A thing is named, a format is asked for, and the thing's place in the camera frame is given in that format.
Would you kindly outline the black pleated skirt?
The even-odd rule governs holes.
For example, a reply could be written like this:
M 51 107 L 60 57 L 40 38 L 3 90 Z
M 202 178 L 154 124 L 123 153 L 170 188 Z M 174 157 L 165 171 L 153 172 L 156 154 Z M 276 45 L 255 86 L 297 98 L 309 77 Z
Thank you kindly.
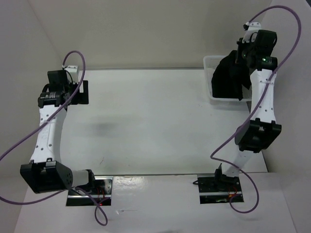
M 236 50 L 232 50 L 213 73 L 211 84 L 215 98 L 242 100 L 242 88 L 251 87 L 249 68 L 246 64 L 236 64 L 236 53 Z

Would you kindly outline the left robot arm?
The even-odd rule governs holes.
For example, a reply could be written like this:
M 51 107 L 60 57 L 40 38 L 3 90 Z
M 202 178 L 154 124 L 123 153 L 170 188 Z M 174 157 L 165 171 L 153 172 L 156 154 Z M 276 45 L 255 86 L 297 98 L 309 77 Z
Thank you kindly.
M 37 136 L 34 152 L 28 164 L 21 165 L 20 174 L 36 194 L 79 187 L 84 193 L 96 190 L 96 181 L 90 169 L 72 170 L 61 163 L 60 144 L 67 107 L 60 108 L 70 97 L 71 105 L 88 104 L 88 82 L 78 91 L 79 68 L 68 66 L 49 71 L 46 84 L 38 98 L 40 124 L 46 123 Z

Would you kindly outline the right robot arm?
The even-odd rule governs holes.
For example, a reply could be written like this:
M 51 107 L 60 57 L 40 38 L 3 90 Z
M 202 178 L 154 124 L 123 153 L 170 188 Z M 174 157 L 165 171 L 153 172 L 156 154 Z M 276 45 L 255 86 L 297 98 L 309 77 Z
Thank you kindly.
M 273 31 L 257 30 L 246 33 L 237 44 L 235 67 L 248 71 L 252 89 L 250 119 L 236 130 L 234 142 L 238 153 L 228 164 L 215 170 L 213 186 L 219 191 L 235 185 L 240 169 L 249 159 L 267 149 L 281 133 L 273 109 L 275 69 L 277 58 L 271 56 L 277 42 Z

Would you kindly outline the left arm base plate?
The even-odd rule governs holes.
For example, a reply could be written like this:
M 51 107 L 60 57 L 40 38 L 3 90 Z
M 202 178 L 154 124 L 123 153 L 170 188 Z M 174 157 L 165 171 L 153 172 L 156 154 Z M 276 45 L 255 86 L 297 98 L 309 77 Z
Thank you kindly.
M 95 176 L 95 187 L 87 191 L 100 206 L 110 206 L 113 187 L 112 176 Z M 72 189 L 68 192 L 66 206 L 94 206 L 84 192 Z

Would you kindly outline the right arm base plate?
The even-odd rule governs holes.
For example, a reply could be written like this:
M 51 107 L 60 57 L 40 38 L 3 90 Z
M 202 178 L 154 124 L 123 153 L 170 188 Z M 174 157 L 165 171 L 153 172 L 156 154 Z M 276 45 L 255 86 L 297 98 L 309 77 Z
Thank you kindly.
M 234 202 L 244 202 L 240 180 L 233 183 L 216 183 L 213 174 L 197 175 L 193 185 L 198 186 L 201 204 L 229 203 L 233 198 Z

